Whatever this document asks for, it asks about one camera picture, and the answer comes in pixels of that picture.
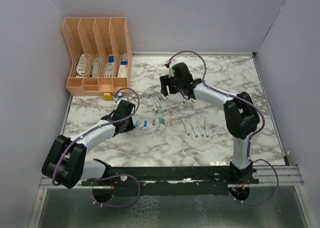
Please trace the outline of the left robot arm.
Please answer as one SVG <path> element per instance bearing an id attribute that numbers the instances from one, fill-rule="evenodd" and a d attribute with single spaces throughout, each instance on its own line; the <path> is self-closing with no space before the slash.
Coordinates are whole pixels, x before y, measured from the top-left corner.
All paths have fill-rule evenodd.
<path id="1" fill-rule="evenodd" d="M 78 135 L 59 135 L 53 141 L 41 168 L 41 173 L 51 178 L 55 185 L 73 188 L 79 181 L 94 179 L 97 184 L 106 185 L 111 178 L 110 165 L 86 155 L 101 143 L 135 128 L 130 116 L 136 106 L 127 100 L 120 100 L 116 110 L 103 116 L 92 128 Z"/>

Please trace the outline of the cyan marker pen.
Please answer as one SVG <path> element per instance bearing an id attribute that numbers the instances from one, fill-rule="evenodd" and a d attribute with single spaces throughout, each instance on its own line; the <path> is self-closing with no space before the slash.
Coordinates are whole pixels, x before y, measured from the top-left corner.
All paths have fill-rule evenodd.
<path id="1" fill-rule="evenodd" d="M 150 97 L 150 100 L 151 100 L 151 103 L 152 103 L 152 106 L 153 106 L 155 113 L 158 113 L 158 108 L 156 107 L 156 104 L 155 104 L 152 96 Z"/>

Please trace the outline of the grey marker pen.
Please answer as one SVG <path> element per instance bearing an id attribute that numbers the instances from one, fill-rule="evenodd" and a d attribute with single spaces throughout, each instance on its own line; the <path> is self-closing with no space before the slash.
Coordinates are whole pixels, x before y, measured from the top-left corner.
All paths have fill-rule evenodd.
<path id="1" fill-rule="evenodd" d="M 191 129 L 192 129 L 192 132 L 193 132 L 194 136 L 195 136 L 196 138 L 198 138 L 199 136 L 198 136 L 198 133 L 197 133 L 197 131 L 196 131 L 196 128 L 195 128 L 194 123 L 192 122 L 192 120 L 191 120 L 190 118 L 189 118 L 188 120 L 189 120 L 189 123 L 190 123 L 190 126 L 191 126 Z"/>

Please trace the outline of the peach marker pen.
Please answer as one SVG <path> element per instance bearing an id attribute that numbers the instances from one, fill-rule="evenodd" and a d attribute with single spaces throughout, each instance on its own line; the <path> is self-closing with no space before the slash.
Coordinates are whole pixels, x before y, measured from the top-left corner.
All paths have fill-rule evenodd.
<path id="1" fill-rule="evenodd" d="M 187 126 L 187 124 L 186 124 L 185 119 L 184 119 L 183 117 L 182 117 L 181 119 L 182 119 L 182 123 L 183 123 L 183 125 L 184 125 L 184 128 L 185 128 L 185 130 L 186 130 L 187 135 L 190 136 L 190 131 L 189 131 L 189 129 L 188 129 L 188 126 Z"/>

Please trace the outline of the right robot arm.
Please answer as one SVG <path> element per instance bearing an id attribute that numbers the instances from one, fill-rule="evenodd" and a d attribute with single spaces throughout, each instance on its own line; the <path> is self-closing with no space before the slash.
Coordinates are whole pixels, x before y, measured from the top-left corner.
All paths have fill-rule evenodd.
<path id="1" fill-rule="evenodd" d="M 248 93 L 228 93 L 207 85 L 202 79 L 193 79 L 183 62 L 169 69 L 169 74 L 159 78 L 161 94 L 180 93 L 188 98 L 209 103 L 224 112 L 227 130 L 233 137 L 233 156 L 230 162 L 230 179 L 240 184 L 247 179 L 253 167 L 250 161 L 250 135 L 256 130 L 260 118 Z"/>

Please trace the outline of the teal marker pen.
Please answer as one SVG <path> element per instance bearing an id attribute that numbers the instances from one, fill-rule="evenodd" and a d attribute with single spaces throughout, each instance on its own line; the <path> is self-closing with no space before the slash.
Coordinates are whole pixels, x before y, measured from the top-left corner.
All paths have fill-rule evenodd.
<path id="1" fill-rule="evenodd" d="M 197 124 L 197 127 L 198 127 L 198 130 L 199 130 L 199 133 L 200 133 L 201 137 L 204 137 L 204 132 L 202 130 L 199 118 L 195 117 L 195 121 L 196 121 L 196 124 Z"/>

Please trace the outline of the light blue marker pen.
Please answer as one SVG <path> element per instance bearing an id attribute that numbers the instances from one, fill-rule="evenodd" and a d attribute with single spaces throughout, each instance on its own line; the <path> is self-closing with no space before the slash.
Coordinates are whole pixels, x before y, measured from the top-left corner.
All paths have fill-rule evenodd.
<path id="1" fill-rule="evenodd" d="M 156 100 L 158 101 L 158 103 L 160 104 L 162 110 L 163 110 L 164 112 L 166 112 L 167 109 L 166 109 L 165 106 L 162 104 L 161 100 L 160 100 L 158 97 L 155 97 L 155 98 L 156 98 Z"/>

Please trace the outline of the magenta marker pen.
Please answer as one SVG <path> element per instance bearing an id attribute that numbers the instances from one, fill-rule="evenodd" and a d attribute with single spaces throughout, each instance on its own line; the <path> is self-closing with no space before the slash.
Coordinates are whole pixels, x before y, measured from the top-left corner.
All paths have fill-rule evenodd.
<path id="1" fill-rule="evenodd" d="M 208 138 L 209 137 L 209 127 L 208 127 L 208 121 L 207 121 L 206 117 L 204 118 L 204 127 L 205 127 L 205 136 L 206 136 L 206 138 Z"/>

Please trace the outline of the pink marker pen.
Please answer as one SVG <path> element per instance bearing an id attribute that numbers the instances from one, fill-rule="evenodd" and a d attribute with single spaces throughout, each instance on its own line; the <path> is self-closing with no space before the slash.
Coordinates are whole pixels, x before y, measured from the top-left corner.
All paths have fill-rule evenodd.
<path id="1" fill-rule="evenodd" d="M 165 101 L 170 105 L 170 107 L 171 107 L 172 109 L 175 109 L 175 108 L 176 108 L 166 97 L 164 97 L 164 99 L 165 99 Z"/>

